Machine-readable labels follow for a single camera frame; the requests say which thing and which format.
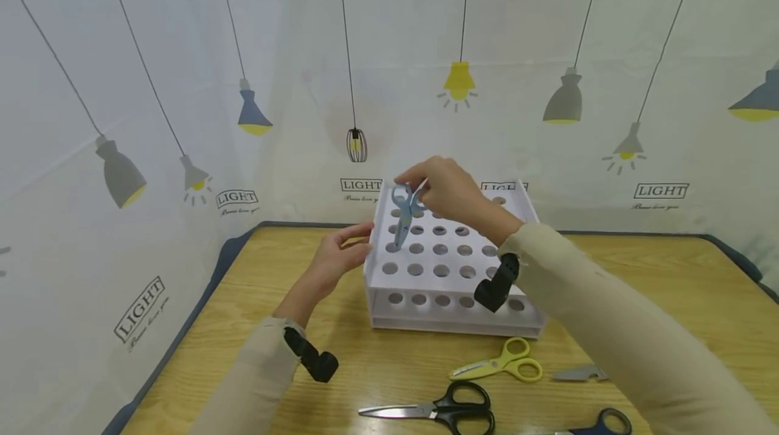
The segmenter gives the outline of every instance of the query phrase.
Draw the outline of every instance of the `black scissors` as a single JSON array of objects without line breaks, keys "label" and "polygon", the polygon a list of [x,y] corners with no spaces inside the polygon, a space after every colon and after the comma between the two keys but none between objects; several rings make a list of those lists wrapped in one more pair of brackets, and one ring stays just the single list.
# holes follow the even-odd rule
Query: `black scissors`
[{"label": "black scissors", "polygon": [[[476,391],[482,397],[482,403],[465,403],[455,401],[455,390],[466,389]],[[433,403],[419,403],[418,405],[386,405],[362,408],[357,413],[362,416],[374,418],[427,418],[433,419],[449,427],[453,435],[462,435],[457,430],[457,424],[462,419],[483,419],[489,426],[482,435],[492,435],[495,432],[495,416],[490,410],[490,400],[481,386],[471,382],[453,382],[441,399]]]}]

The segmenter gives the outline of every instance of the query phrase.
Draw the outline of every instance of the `hanging cord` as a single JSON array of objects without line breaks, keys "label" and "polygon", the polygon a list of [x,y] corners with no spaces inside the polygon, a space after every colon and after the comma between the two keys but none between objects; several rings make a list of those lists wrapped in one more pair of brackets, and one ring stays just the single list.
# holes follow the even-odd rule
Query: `hanging cord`
[{"label": "hanging cord", "polygon": [[349,33],[346,30],[346,3],[341,0],[341,8],[344,11],[344,37],[346,38],[346,64],[349,69],[349,92],[352,92],[352,121],[357,129],[357,113],[354,111],[354,88],[352,86],[352,58],[349,57]]},{"label": "hanging cord", "polygon": [[179,151],[181,152],[181,155],[185,156],[184,149],[181,147],[181,143],[179,143],[179,138],[176,137],[176,133],[173,131],[173,126],[170,125],[170,121],[168,119],[168,114],[165,113],[165,108],[162,106],[162,101],[160,101],[160,96],[157,93],[157,88],[154,87],[154,82],[151,80],[151,75],[149,74],[149,69],[145,65],[145,61],[143,60],[143,54],[141,54],[140,46],[138,46],[138,40],[135,39],[135,32],[133,31],[133,26],[130,24],[130,18],[127,16],[127,10],[124,9],[124,3],[122,0],[119,0],[119,5],[122,6],[122,13],[124,14],[124,20],[127,21],[127,26],[130,30],[130,35],[133,36],[133,42],[135,44],[135,49],[138,51],[138,57],[141,59],[141,64],[143,65],[143,70],[145,73],[147,73],[147,78],[149,79],[149,85],[151,85],[151,90],[154,92],[154,97],[157,98],[157,103],[160,106],[160,110],[162,111],[163,117],[165,117],[165,122],[168,123],[168,127],[170,128],[170,133],[173,134],[173,138],[176,141],[176,145],[179,147]]},{"label": "hanging cord", "polygon": [[468,0],[463,0],[463,33],[460,35],[460,62],[463,62],[463,44],[465,44],[465,13],[468,9]]},{"label": "hanging cord", "polygon": [[241,75],[246,80],[246,71],[243,69],[243,59],[241,57],[241,47],[239,46],[239,35],[235,32],[235,21],[233,20],[233,10],[230,8],[230,0],[227,1],[227,13],[230,14],[230,24],[233,27],[233,37],[235,37],[235,49],[239,52],[239,62],[241,63]]},{"label": "hanging cord", "polygon": [[592,1],[586,6],[586,15],[584,16],[584,25],[582,26],[582,35],[579,36],[579,47],[576,47],[576,59],[573,61],[573,67],[576,67],[576,63],[579,62],[579,53],[582,50],[582,41],[584,41],[584,30],[586,29],[586,21],[590,19],[590,9],[592,9]]},{"label": "hanging cord", "polygon": [[676,14],[674,14],[674,18],[671,21],[671,28],[668,29],[668,34],[665,36],[665,42],[663,43],[663,48],[660,51],[660,57],[657,59],[657,64],[655,65],[655,71],[652,71],[652,77],[649,80],[649,87],[646,88],[646,95],[644,96],[644,103],[641,103],[641,111],[638,112],[638,118],[636,119],[636,122],[641,122],[641,114],[644,113],[644,107],[646,107],[646,99],[649,98],[649,91],[652,89],[652,83],[655,81],[655,75],[657,74],[657,68],[660,67],[660,62],[663,60],[663,55],[665,54],[665,47],[668,45],[668,40],[671,39],[671,32],[674,30],[674,24],[676,24],[676,18],[678,18],[678,15],[680,15],[680,11],[682,10],[682,4],[684,3],[684,0],[680,0],[680,4],[676,8]]},{"label": "hanging cord", "polygon": [[73,89],[73,92],[76,94],[78,101],[81,102],[81,106],[84,108],[84,112],[87,113],[87,117],[89,117],[89,122],[92,122],[92,127],[94,127],[97,133],[102,136],[103,133],[97,128],[97,124],[95,124],[94,118],[92,118],[92,113],[89,112],[89,109],[87,108],[87,104],[84,103],[81,94],[78,93],[78,90],[76,90],[76,85],[73,85],[73,80],[70,79],[70,75],[68,75],[68,71],[65,69],[65,66],[62,65],[62,62],[60,61],[60,57],[57,56],[57,52],[53,50],[51,43],[48,41],[48,38],[44,34],[44,31],[41,29],[41,26],[38,25],[38,21],[35,20],[34,16],[32,16],[30,8],[27,7],[25,1],[24,0],[20,0],[20,1],[24,6],[24,9],[27,11],[27,15],[30,16],[32,23],[35,24],[35,28],[37,28],[38,32],[41,34],[41,37],[44,39],[46,46],[48,46],[48,49],[51,51],[51,54],[53,55],[53,58],[56,60],[57,65],[60,65],[60,69],[62,70],[63,73],[65,73],[65,77],[68,80],[68,83],[70,83],[70,87]]}]

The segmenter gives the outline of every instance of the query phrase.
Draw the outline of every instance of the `desk surface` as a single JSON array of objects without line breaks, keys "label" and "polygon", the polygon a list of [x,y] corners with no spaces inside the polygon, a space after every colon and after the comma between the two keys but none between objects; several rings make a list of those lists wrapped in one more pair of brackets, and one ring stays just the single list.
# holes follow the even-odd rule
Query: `desk surface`
[{"label": "desk surface", "polygon": [[[255,232],[123,435],[186,434],[237,349],[308,266],[327,232]],[[570,239],[706,343],[779,423],[779,308],[715,246],[692,238]],[[298,368],[272,434],[447,434],[429,420],[370,419],[357,416],[357,409],[436,399],[449,384],[446,374],[451,369],[493,357],[504,342],[462,334],[371,331],[359,271],[346,275],[319,305],[307,332],[317,348],[337,355],[340,367],[328,384],[314,383]],[[559,369],[590,362],[559,323],[549,321],[542,338],[532,342],[532,356],[544,367],[544,379],[538,383],[524,384],[508,374],[478,381],[492,398],[497,435],[590,426],[605,406],[624,411],[635,434],[650,433],[610,382],[549,379]],[[306,416],[299,415],[301,410]]]}]

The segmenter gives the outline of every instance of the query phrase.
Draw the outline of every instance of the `blue scissors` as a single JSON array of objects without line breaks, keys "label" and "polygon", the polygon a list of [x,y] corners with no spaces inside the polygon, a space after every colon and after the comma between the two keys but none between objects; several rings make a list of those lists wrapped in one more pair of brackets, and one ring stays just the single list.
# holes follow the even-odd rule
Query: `blue scissors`
[{"label": "blue scissors", "polygon": [[[418,214],[424,210],[427,210],[425,205],[419,203],[419,192],[425,187],[427,179],[420,183],[419,187],[415,191],[411,190],[408,183],[401,185],[395,185],[392,189],[392,200],[395,205],[398,205],[400,209],[400,220],[398,221],[398,230],[395,230],[395,247],[400,249],[403,246],[403,242],[406,240],[409,229],[411,229],[411,220],[414,219],[414,214]],[[401,198],[395,194],[395,190],[403,188],[406,190],[406,197]]]}]

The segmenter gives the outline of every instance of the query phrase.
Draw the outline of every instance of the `black wrist strap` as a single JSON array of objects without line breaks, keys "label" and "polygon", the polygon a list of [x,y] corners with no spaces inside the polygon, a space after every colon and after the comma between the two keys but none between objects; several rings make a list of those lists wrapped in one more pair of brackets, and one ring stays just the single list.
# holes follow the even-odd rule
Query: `black wrist strap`
[{"label": "black wrist strap", "polygon": [[292,327],[284,327],[284,340],[292,352],[300,358],[315,382],[327,383],[338,369],[338,359],[329,352],[319,351]]},{"label": "black wrist strap", "polygon": [[500,267],[492,280],[482,280],[473,293],[473,299],[495,313],[509,297],[511,286],[519,277],[519,258],[512,252],[500,257]]}]

